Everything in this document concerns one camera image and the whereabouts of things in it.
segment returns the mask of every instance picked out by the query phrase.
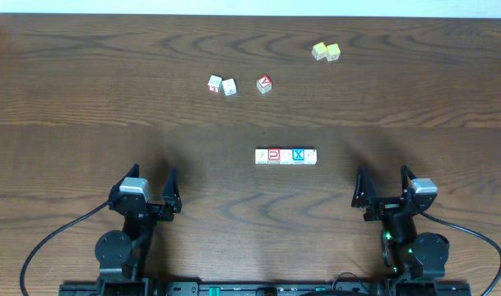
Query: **row of blocks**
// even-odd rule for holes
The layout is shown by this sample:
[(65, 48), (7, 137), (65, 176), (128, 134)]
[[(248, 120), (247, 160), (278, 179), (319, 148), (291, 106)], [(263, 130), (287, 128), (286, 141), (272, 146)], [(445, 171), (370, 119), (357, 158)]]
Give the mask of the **row of blocks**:
[(315, 149), (256, 149), (256, 164), (316, 164)]

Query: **white backdrop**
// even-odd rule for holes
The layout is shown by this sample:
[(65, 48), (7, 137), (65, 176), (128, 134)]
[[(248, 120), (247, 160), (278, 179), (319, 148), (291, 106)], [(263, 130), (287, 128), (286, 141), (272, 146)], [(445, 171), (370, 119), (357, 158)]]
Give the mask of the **white backdrop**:
[(501, 18), (501, 0), (0, 0), (0, 12)]

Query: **blue square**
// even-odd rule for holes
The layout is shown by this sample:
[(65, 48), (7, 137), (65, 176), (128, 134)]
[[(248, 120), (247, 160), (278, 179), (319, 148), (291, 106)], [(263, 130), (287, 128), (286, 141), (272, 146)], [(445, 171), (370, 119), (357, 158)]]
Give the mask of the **blue square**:
[(305, 149), (293, 149), (292, 150), (292, 160), (299, 160), (299, 161), (304, 161), (305, 160)]

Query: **toy block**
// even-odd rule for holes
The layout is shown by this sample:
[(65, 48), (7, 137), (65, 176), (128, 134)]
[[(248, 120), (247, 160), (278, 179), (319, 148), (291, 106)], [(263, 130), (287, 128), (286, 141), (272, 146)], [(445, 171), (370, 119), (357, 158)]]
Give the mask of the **toy block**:
[(268, 149), (268, 164), (279, 164), (281, 160), (280, 149), (269, 148)]
[(304, 149), (293, 149), (292, 150), (292, 164), (303, 164), (305, 161)]
[(257, 89), (261, 91), (262, 94), (272, 89), (272, 81), (267, 75), (257, 79)]
[(268, 149), (256, 149), (256, 164), (268, 164)]
[(280, 164), (292, 164), (292, 149), (280, 150)]
[(210, 81), (208, 81), (208, 89), (213, 92), (219, 92), (221, 88), (221, 82), (223, 78), (218, 76), (210, 76)]
[(320, 42), (313, 46), (313, 56), (316, 60), (320, 60), (327, 56), (327, 46), (323, 42)]
[(318, 153), (315, 149), (305, 149), (304, 164), (316, 164), (318, 162)]
[(331, 44), (327, 46), (327, 61), (334, 61), (340, 57), (340, 47), (338, 44)]
[(223, 90), (225, 90), (225, 95), (233, 95), (236, 93), (237, 89), (235, 87), (234, 78), (223, 81)]

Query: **wooden surface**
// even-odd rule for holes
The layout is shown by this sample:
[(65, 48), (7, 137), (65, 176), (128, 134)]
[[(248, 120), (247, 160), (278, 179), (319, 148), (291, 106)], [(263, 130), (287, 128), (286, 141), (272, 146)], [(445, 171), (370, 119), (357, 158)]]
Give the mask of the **wooden surface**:
[[(321, 40), (339, 43), (339, 61), (314, 61)], [(209, 93), (211, 74), (238, 94)], [(261, 95), (264, 74), (274, 86)], [(318, 164), (256, 166), (256, 146), (314, 146)], [(431, 215), (501, 245), (501, 21), (0, 16), (0, 295), (19, 294), (30, 250), (134, 163), (155, 195), (171, 166), (180, 173), (183, 213), (157, 229), (152, 275), (389, 272), (380, 224), (350, 208), (361, 164), (391, 195), (410, 165), (438, 184)], [(94, 280), (95, 242), (122, 221), (102, 210), (52, 239), (30, 264), (30, 293)], [(496, 251), (415, 222), (449, 239), (446, 279), (480, 294)]]

